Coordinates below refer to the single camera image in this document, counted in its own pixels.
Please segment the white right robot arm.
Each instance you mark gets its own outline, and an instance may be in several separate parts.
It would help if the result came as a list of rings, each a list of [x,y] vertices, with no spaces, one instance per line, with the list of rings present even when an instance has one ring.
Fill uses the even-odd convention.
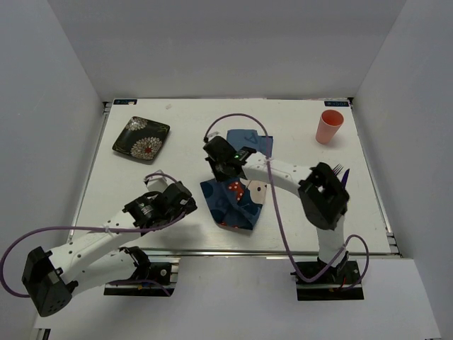
[[[300,199],[307,220],[316,228],[321,277],[330,283],[345,274],[344,221],[350,196],[332,168],[323,162],[297,166],[265,156],[250,147],[235,150],[220,136],[205,139],[203,149],[214,177],[220,181],[274,185]]]

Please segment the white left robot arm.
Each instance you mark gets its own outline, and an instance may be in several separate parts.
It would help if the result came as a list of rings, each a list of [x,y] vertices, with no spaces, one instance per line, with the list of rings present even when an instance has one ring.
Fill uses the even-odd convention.
[[[192,193],[177,181],[162,192],[135,198],[98,231],[49,251],[32,250],[22,282],[38,314],[54,315],[76,295],[106,283],[158,285],[149,257],[138,246],[126,244],[172,225],[196,208]]]

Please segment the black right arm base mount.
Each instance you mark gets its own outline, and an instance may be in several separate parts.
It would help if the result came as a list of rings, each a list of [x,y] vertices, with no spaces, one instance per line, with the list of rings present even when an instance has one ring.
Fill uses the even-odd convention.
[[[362,284],[349,288],[360,278],[360,270],[356,261],[348,261],[339,274],[329,269],[317,281],[304,282],[295,271],[294,277],[298,301],[348,301],[364,300]]]

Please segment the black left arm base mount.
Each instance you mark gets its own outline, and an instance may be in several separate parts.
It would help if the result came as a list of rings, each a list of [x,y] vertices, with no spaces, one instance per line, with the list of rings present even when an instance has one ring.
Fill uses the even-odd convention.
[[[147,260],[132,256],[134,272],[125,280],[127,284],[106,284],[105,296],[123,297],[164,297],[169,298],[176,288],[179,259],[152,257]]]

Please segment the blue cartoon print cloth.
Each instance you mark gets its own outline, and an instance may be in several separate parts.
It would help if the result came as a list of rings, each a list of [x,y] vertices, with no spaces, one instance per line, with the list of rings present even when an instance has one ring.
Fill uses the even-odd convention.
[[[242,147],[265,152],[273,146],[273,138],[260,136],[255,130],[229,130],[225,140],[235,150]],[[214,178],[200,183],[207,207],[213,220],[221,226],[252,230],[258,221],[265,202],[267,183],[247,178],[216,181]]]

